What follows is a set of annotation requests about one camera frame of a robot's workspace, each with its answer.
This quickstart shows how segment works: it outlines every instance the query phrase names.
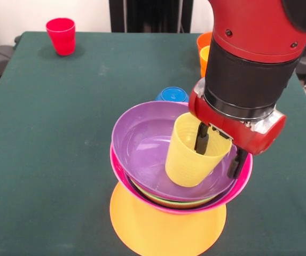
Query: purple bowl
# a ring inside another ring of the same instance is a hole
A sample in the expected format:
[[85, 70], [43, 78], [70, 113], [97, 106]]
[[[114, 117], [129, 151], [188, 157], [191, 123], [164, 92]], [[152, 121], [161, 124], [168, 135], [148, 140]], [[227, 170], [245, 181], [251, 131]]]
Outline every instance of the purple bowl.
[[188, 112], [185, 104], [169, 101], [142, 103], [127, 110], [116, 122], [112, 143], [125, 173], [147, 192], [172, 201], [197, 201], [216, 196], [230, 187], [226, 172], [236, 147], [204, 181], [192, 188], [173, 183], [164, 169], [174, 122]]

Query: white wall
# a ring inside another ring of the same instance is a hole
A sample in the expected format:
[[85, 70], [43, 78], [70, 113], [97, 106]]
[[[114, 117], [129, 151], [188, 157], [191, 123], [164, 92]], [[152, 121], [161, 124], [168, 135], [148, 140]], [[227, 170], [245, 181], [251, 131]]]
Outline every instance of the white wall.
[[24, 31], [45, 31], [47, 21], [69, 17], [77, 31], [111, 32], [108, 0], [0, 0], [0, 45]]
[[212, 28], [213, 12], [210, 3], [208, 0], [194, 0], [191, 33], [204, 33]]

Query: black cylindrical joint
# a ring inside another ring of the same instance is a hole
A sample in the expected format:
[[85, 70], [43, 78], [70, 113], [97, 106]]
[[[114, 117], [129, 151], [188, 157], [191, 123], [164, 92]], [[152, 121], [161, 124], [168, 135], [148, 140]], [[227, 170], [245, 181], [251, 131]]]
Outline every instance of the black cylindrical joint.
[[215, 110], [234, 119], [263, 119], [273, 111], [298, 60], [248, 61], [226, 52], [212, 39], [204, 98]]

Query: red cup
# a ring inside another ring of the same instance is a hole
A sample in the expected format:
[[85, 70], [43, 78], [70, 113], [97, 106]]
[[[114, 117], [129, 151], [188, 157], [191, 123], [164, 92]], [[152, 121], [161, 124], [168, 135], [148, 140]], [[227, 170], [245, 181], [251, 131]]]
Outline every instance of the red cup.
[[46, 24], [46, 30], [57, 54], [70, 55], [76, 48], [76, 25], [68, 18], [56, 18]]

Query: screw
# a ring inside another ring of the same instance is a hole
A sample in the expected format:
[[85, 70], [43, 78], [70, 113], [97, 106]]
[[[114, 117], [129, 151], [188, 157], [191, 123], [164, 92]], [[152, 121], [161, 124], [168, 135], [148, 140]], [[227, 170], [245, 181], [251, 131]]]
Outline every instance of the screw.
[[232, 36], [232, 31], [229, 30], [229, 29], [227, 29], [227, 30], [225, 31], [225, 34], [226, 34], [227, 36], [231, 37], [231, 36]]

